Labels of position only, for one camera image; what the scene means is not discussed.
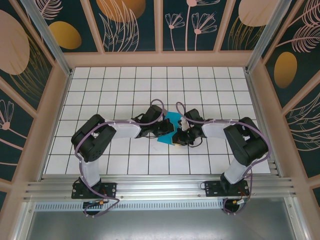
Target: line-drawn flower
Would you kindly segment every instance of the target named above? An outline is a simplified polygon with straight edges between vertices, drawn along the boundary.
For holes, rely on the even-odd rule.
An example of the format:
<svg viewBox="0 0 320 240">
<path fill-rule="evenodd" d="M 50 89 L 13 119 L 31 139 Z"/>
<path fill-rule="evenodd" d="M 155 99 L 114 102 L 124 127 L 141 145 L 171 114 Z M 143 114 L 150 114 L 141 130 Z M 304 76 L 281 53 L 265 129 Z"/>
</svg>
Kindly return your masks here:
<svg viewBox="0 0 320 240">
<path fill-rule="evenodd" d="M 174 39 L 172 37 L 172 29 L 178 29 L 178 28 L 184 27 L 185 22 L 183 21 L 181 13 L 179 13 L 179 14 L 174 13 L 174 14 L 172 14 L 172 16 L 170 15 L 170 13 L 168 13 L 165 15 L 165 20 L 166 20 L 166 23 L 168 24 L 168 27 L 170 29 L 171 43 L 172 43 L 173 51 L 176 51 L 175 45 L 174 45 Z"/>
<path fill-rule="evenodd" d="M 6 105 L 6 103 L 3 99 L 0 100 L 0 130 L 4 130 L 4 131 L 9 130 L 16 135 L 18 135 L 24 139 L 27 139 L 26 136 L 23 136 L 22 134 L 14 131 L 10 128 L 10 122 L 11 122 L 13 114 L 14 114 L 14 109 L 15 109 L 15 105 L 11 101 L 8 101 L 8 103 Z M 15 144 L 8 142 L 6 140 L 3 140 L 1 138 L 0 138 L 0 142 L 4 143 L 6 145 L 9 145 L 13 148 L 19 149 L 21 151 L 23 150 L 23 147 L 17 146 Z"/>
<path fill-rule="evenodd" d="M 197 50 L 197 37 L 199 34 L 212 33 L 217 30 L 217 25 L 214 25 L 216 20 L 214 18 L 214 13 L 207 14 L 204 13 L 199 18 L 199 13 L 192 14 L 192 25 L 195 33 L 194 50 Z"/>
<path fill-rule="evenodd" d="M 186 4 L 188 4 L 188 13 L 186 15 L 186 28 L 185 28 L 185 50 L 188 51 L 188 25 L 189 25 L 189 16 L 190 9 L 196 6 L 207 6 L 218 4 L 220 0 L 186 0 Z"/>
</svg>

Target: dark teal wallpaper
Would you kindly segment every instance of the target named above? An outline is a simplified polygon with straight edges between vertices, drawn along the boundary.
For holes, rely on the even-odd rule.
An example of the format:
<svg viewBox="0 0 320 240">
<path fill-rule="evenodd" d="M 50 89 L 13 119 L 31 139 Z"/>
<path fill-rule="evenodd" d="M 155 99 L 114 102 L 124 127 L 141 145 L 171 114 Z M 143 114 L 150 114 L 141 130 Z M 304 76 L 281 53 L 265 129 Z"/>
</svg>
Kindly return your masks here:
<svg viewBox="0 0 320 240">
<path fill-rule="evenodd" d="M 306 0 L 265 64 L 282 107 L 320 70 L 318 0 Z"/>
<path fill-rule="evenodd" d="M 278 0 L 236 0 L 221 51 L 253 50 Z"/>
<path fill-rule="evenodd" d="M 0 191 L 0 212 L 1 212 L 2 206 L 4 205 L 6 196 L 7 196 L 6 192 Z"/>
<path fill-rule="evenodd" d="M 154 0 L 90 0 L 104 51 L 156 50 Z"/>
<path fill-rule="evenodd" d="M 164 0 L 163 50 L 212 51 L 225 6 L 225 0 Z"/>
<path fill-rule="evenodd" d="M 0 178 L 11 181 L 33 118 L 0 89 Z"/>
<path fill-rule="evenodd" d="M 8 1 L 0 1 L 0 77 L 34 109 L 52 65 Z"/>
<path fill-rule="evenodd" d="M 35 0 L 64 53 L 97 52 L 80 0 Z"/>
<path fill-rule="evenodd" d="M 320 84 L 286 116 L 308 178 L 320 174 Z"/>
</svg>

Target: cable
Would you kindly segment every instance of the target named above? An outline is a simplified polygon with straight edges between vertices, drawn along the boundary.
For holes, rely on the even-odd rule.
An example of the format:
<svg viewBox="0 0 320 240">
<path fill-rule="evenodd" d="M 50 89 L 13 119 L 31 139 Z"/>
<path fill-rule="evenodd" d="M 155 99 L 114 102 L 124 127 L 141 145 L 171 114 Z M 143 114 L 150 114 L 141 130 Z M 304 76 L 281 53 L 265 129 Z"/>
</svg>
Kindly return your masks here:
<svg viewBox="0 0 320 240">
<path fill-rule="evenodd" d="M 189 146 L 190 148 L 196 148 L 196 147 L 199 147 L 199 146 L 202 144 L 202 142 L 203 142 L 203 139 L 201 138 L 201 142 L 200 142 L 197 146 L 190 146 L 189 143 L 188 143 L 188 146 Z"/>
<path fill-rule="evenodd" d="M 99 124 L 98 126 L 94 127 L 90 132 L 88 132 L 88 133 L 84 136 L 84 138 L 83 138 L 83 139 L 79 142 L 79 144 L 76 146 L 76 148 L 75 148 L 75 150 L 74 150 L 74 155 L 75 155 L 76 158 L 79 159 L 80 178 L 81 178 L 82 182 L 83 182 L 83 183 L 85 184 L 85 186 L 86 186 L 92 193 L 94 193 L 95 195 L 98 195 L 99 197 L 102 197 L 103 199 L 108 199 L 108 200 L 114 200 L 114 201 L 116 201 L 116 202 L 113 203 L 110 207 L 108 207 L 106 210 L 100 211 L 100 212 L 97 213 L 96 215 L 92 215 L 92 216 L 87 213 L 87 209 L 88 209 L 89 207 L 91 207 L 92 204 L 86 206 L 86 208 L 84 209 L 84 213 L 85 213 L 86 217 L 89 217 L 89 216 L 90 216 L 91 218 L 99 217 L 99 216 L 105 214 L 106 212 L 108 212 L 108 211 L 109 211 L 111 208 L 113 208 L 115 205 L 117 205 L 117 204 L 120 202 L 120 200 L 119 200 L 118 198 L 115 198 L 115 197 L 109 197 L 109 196 L 106 196 L 106 195 L 102 195 L 102 194 L 100 194 L 99 192 L 93 190 L 93 189 L 91 188 L 91 186 L 89 186 L 89 184 L 88 184 L 88 182 L 87 182 L 87 180 L 86 180 L 86 178 L 85 178 L 85 176 L 84 176 L 84 171 L 83 171 L 83 161 L 84 161 L 84 159 L 82 159 L 82 157 L 78 154 L 81 145 L 85 142 L 85 140 L 87 140 L 87 138 L 88 138 L 93 132 L 95 132 L 95 131 L 96 131 L 97 129 L 99 129 L 99 128 L 102 128 L 102 127 L 105 126 L 105 125 L 133 124 L 133 125 L 137 125 L 137 126 L 148 126 L 148 125 L 152 125 L 152 124 L 156 123 L 156 122 L 157 122 L 160 118 L 162 118 L 162 116 L 165 114 L 165 105 L 164 105 L 164 103 L 163 103 L 160 99 L 154 99 L 154 100 L 152 100 L 151 103 L 150 103 L 150 105 L 152 105 L 152 103 L 155 102 L 155 101 L 159 101 L 159 102 L 161 103 L 161 105 L 162 105 L 162 112 L 161 112 L 161 114 L 159 115 L 159 117 L 158 117 L 157 119 L 155 119 L 155 120 L 153 120 L 153 121 L 151 121 L 151 122 L 148 122 L 148 123 L 139 123 L 139 122 L 135 122 L 135 121 L 133 121 L 133 120 L 127 120 L 127 121 L 124 121 L 124 120 L 120 120 L 120 121 L 107 121 L 107 122 L 101 123 L 101 124 Z"/>
<path fill-rule="evenodd" d="M 179 110 L 179 105 L 181 105 L 183 107 L 183 111 L 184 111 L 184 114 L 181 113 L 181 111 Z M 177 110 L 177 112 L 184 118 L 186 119 L 187 121 L 190 121 L 192 123 L 195 123 L 195 124 L 212 124 L 212 123 L 228 123 L 228 124 L 239 124 L 239 125 L 242 125 L 242 126 L 245 126 L 251 130 L 253 130 L 254 132 L 256 132 L 262 139 L 263 141 L 266 143 L 267 147 L 268 147 L 268 153 L 267 155 L 260 159 L 260 160 L 256 160 L 254 162 L 252 162 L 250 164 L 250 166 L 246 169 L 246 171 L 243 173 L 242 177 L 244 178 L 247 173 L 251 170 L 251 168 L 256 165 L 256 164 L 259 164 L 261 162 L 263 162 L 264 160 L 267 160 L 271 153 L 272 153 L 272 147 L 271 147 L 271 143 L 270 141 L 268 140 L 268 138 L 266 136 L 264 136 L 259 130 L 257 130 L 256 128 L 246 124 L 246 123 L 243 123 L 243 122 L 240 122 L 240 121 L 235 121 L 235 120 L 219 120 L 219 119 L 214 119 L 214 120 L 210 120 L 210 121 L 196 121 L 196 120 L 193 120 L 193 119 L 190 119 L 190 118 L 187 118 L 185 116 L 185 113 L 186 113 L 186 107 L 184 106 L 183 103 L 181 103 L 180 101 L 178 101 L 176 104 L 175 104 L 175 108 Z"/>
</svg>

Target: leaf illustration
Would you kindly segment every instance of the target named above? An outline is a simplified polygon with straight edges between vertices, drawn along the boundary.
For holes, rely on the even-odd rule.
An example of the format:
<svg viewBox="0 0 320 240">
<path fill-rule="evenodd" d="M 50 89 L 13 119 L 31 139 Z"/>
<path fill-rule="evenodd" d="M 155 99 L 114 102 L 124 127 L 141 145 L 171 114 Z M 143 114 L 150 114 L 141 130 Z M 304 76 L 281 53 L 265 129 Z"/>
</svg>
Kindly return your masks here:
<svg viewBox="0 0 320 240">
<path fill-rule="evenodd" d="M 320 0 L 308 0 L 303 10 L 302 21 L 309 27 L 318 25 L 320 22 Z"/>
<path fill-rule="evenodd" d="M 53 20 L 61 11 L 61 0 L 34 0 L 42 17 L 46 20 Z"/>
</svg>

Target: blue cloth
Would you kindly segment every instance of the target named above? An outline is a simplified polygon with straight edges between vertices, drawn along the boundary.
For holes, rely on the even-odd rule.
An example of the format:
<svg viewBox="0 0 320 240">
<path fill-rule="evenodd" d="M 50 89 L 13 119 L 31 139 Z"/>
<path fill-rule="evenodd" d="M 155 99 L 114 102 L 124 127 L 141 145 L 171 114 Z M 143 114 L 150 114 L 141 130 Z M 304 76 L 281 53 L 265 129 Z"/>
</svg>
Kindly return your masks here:
<svg viewBox="0 0 320 240">
<path fill-rule="evenodd" d="M 158 137 L 158 142 L 164 143 L 164 144 L 172 144 L 172 137 L 177 132 L 177 129 L 179 128 L 178 121 L 181 119 L 181 116 L 177 112 L 168 111 L 168 113 L 165 116 L 165 119 L 170 119 L 170 123 L 174 126 L 174 131 L 170 132 L 167 135 Z"/>
</svg>

